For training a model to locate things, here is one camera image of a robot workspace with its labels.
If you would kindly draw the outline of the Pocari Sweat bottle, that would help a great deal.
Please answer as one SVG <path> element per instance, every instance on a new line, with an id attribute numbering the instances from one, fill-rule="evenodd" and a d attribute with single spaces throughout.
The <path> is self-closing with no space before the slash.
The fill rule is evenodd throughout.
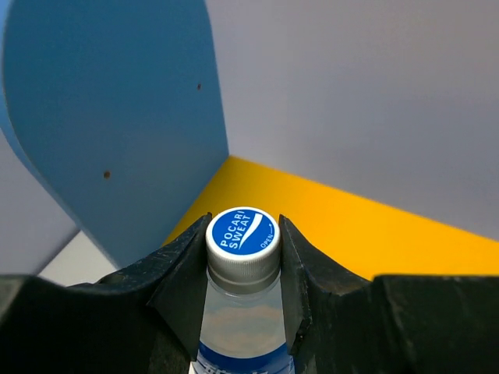
<path id="1" fill-rule="evenodd" d="M 293 373 L 281 300 L 281 233 L 267 212 L 240 206 L 208 224 L 207 293 L 191 373 Z"/>

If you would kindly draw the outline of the blue and yellow wooden shelf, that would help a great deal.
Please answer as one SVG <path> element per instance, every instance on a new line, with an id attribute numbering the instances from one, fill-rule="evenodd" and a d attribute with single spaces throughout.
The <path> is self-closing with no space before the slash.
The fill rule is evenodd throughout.
<path id="1" fill-rule="evenodd" d="M 495 1 L 4 1 L 1 128 L 101 275 L 199 216 L 353 272 L 497 275 Z"/>

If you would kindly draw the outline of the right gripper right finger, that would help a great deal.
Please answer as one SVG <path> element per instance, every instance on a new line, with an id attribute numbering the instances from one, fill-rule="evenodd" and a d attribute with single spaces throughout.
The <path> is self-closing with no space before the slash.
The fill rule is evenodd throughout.
<path id="1" fill-rule="evenodd" d="M 281 295 L 298 373 L 495 373 L 496 277 L 366 280 L 280 217 Z"/>

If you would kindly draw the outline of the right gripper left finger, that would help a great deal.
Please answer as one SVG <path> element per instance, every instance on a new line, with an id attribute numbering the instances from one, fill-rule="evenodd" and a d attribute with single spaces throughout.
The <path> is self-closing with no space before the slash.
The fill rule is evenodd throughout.
<path id="1" fill-rule="evenodd" d="M 96 283 L 1 278 L 4 373 L 187 373 L 207 291 L 204 215 Z"/>

